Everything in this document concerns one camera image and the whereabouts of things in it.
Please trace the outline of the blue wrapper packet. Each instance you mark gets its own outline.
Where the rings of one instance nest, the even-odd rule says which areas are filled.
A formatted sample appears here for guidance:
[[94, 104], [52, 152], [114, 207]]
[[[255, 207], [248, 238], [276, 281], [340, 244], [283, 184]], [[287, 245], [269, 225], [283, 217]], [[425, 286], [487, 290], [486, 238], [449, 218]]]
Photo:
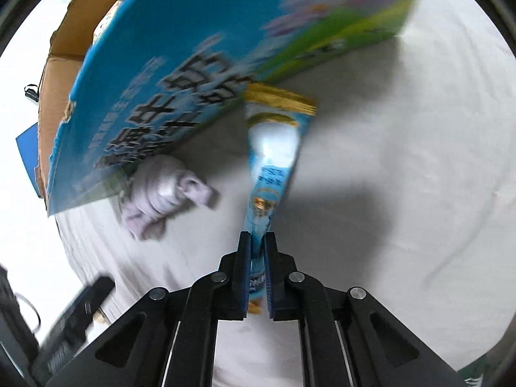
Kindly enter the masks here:
[[286, 191], [315, 101], [260, 82], [244, 91], [252, 181], [243, 230], [251, 235], [248, 311], [260, 313], [266, 289], [262, 240]]

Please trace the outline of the yellow tissue pack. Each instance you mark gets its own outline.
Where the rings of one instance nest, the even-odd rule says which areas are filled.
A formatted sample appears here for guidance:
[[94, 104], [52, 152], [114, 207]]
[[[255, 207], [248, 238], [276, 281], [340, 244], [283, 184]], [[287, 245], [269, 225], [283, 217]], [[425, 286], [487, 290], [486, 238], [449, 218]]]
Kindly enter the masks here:
[[93, 34], [93, 40], [92, 44], [95, 45], [99, 39], [102, 37], [102, 34], [107, 30], [108, 26], [112, 22], [113, 18], [115, 17], [118, 9], [120, 8], [122, 4], [122, 0], [117, 0], [114, 2], [114, 4], [110, 7], [108, 12], [104, 15], [104, 17], [101, 19], [101, 21], [98, 23], [94, 30]]

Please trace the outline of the grey table cloth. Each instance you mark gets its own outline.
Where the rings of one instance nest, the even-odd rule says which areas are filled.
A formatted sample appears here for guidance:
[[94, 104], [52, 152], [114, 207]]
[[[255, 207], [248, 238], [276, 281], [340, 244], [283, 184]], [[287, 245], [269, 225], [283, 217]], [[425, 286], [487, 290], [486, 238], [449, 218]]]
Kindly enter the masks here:
[[[278, 249], [327, 287], [364, 287], [455, 370], [515, 313], [515, 58], [474, 0], [417, 0], [402, 35], [281, 86], [317, 101], [272, 221]], [[160, 240], [118, 197], [55, 215], [81, 281], [110, 273], [113, 322], [152, 287], [189, 287], [238, 244], [247, 132], [233, 110], [178, 151], [219, 193]], [[222, 322], [214, 386], [303, 386], [297, 325]]]

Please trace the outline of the blue foam mat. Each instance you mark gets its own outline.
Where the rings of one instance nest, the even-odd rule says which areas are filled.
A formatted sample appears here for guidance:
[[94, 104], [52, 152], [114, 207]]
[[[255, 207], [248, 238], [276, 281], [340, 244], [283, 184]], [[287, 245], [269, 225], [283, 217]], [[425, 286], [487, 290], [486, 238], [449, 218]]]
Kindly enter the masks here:
[[38, 124], [23, 131], [16, 137], [17, 149], [21, 156], [25, 171], [38, 198], [41, 194], [37, 183], [36, 168], [38, 166]]

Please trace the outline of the open cardboard box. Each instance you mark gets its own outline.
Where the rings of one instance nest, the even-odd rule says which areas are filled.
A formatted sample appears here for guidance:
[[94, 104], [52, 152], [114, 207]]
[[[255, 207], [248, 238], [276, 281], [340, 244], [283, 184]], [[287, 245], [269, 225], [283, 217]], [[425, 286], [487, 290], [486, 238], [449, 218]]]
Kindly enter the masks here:
[[285, 79], [391, 38], [414, 0], [72, 0], [39, 85], [38, 186], [49, 215], [113, 194], [249, 82]]

